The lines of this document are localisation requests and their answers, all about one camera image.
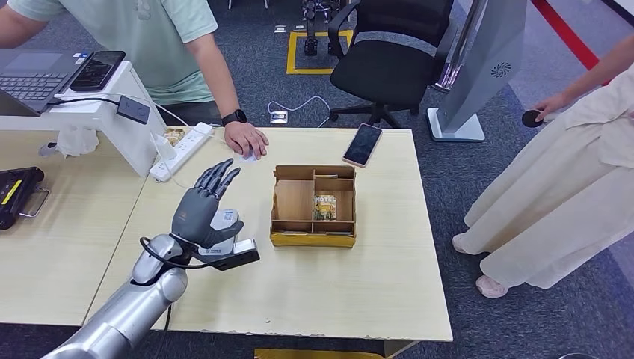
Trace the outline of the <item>person's right hand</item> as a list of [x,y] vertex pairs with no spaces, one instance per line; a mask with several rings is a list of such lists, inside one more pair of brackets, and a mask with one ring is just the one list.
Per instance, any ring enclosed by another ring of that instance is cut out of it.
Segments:
[[569,103],[570,97],[563,92],[543,99],[535,105],[535,110],[540,112],[540,114],[535,118],[535,121],[541,122],[549,114],[555,113],[558,110],[567,107]]

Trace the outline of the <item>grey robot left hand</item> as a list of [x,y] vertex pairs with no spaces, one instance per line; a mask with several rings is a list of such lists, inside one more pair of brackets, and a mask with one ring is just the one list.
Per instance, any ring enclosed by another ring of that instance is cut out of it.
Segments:
[[228,170],[232,164],[233,159],[229,158],[204,170],[193,187],[185,192],[173,216],[172,236],[210,248],[238,235],[244,226],[241,220],[224,229],[211,226],[220,199],[240,173],[240,168]]

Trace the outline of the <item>person's left hand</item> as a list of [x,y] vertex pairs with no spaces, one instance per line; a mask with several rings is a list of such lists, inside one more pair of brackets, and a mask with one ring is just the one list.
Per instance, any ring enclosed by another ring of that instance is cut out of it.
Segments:
[[250,123],[232,122],[224,126],[224,140],[236,153],[256,159],[267,155],[268,138]]

